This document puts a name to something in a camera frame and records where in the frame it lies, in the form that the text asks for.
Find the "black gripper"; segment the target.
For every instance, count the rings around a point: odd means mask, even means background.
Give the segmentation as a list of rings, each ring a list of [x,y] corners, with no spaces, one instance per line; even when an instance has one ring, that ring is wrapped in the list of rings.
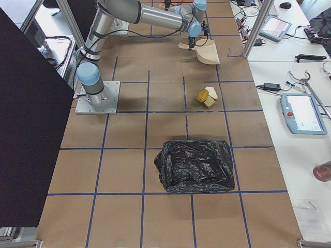
[[[191,36],[188,37],[188,45],[189,45],[188,50],[191,51],[195,47],[195,37],[191,37]]]

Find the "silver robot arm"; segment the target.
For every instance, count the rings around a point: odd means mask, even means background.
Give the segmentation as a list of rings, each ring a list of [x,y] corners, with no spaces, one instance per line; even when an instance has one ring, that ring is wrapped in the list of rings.
[[[101,78],[97,63],[104,40],[112,33],[110,28],[115,19],[132,24],[142,22],[169,28],[174,32],[187,32],[190,48],[195,46],[195,38],[200,33],[207,35],[209,32],[203,20],[206,1],[193,1],[190,4],[175,6],[171,11],[151,7],[140,1],[97,1],[97,6],[87,40],[80,48],[81,57],[78,58],[76,69],[86,99],[94,106],[104,104],[111,95]]]

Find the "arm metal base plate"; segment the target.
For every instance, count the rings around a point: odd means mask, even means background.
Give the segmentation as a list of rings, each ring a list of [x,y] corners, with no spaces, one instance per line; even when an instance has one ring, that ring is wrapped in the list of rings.
[[[116,114],[120,81],[104,81],[104,89],[97,95],[89,95],[83,86],[76,105],[76,114]]]

